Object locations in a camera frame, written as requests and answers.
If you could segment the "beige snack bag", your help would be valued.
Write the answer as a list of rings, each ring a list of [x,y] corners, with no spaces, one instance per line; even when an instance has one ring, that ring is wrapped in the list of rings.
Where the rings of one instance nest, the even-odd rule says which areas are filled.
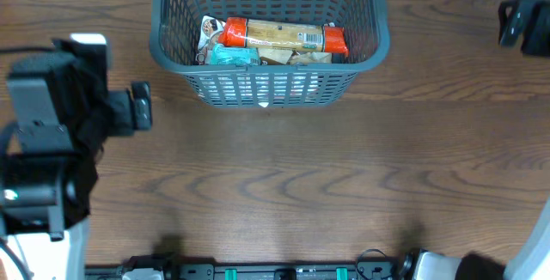
[[[195,61],[199,65],[209,64],[214,46],[223,32],[225,21],[205,15],[200,24],[198,52]]]
[[[288,49],[258,48],[262,65],[286,65],[289,63],[294,51]]]
[[[330,52],[296,53],[289,59],[289,64],[330,64],[333,54]]]

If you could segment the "small teal snack packet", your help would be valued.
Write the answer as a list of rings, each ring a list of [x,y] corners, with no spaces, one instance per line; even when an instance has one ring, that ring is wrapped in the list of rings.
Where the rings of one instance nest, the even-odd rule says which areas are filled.
[[[211,52],[211,65],[260,65],[260,56],[256,48],[230,47],[215,44]]]

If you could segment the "grey plastic basket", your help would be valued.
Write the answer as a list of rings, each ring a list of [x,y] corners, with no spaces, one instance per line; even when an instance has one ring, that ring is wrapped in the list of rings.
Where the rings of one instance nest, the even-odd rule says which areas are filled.
[[[336,54],[330,64],[199,65],[200,24],[205,15],[225,21],[230,17],[344,29],[347,55]],[[336,101],[355,77],[375,68],[390,47],[386,0],[153,0],[150,53],[165,70],[189,82],[201,76],[297,74],[319,75],[324,80],[315,107]]]

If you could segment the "white patterned carton box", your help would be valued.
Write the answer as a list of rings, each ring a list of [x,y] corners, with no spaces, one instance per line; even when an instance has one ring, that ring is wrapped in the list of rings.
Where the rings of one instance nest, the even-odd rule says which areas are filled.
[[[213,106],[266,108],[315,104],[323,80],[315,74],[220,74],[189,82],[199,98]]]

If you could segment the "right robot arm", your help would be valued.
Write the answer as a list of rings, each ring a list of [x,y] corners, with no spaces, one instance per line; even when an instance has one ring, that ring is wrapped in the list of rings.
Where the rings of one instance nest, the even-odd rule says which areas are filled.
[[[508,0],[498,8],[499,44],[522,39],[527,56],[549,56],[549,1]],[[526,243],[504,265],[478,253],[461,258],[424,249],[409,252],[396,279],[412,280],[549,280],[549,204],[545,204]]]

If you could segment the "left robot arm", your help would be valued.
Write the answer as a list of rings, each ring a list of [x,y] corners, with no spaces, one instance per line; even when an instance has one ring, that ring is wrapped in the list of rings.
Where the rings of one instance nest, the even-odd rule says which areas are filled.
[[[110,137],[153,125],[147,82],[110,90],[111,46],[74,33],[18,49],[1,131],[1,259],[10,279],[82,279],[90,194]]]

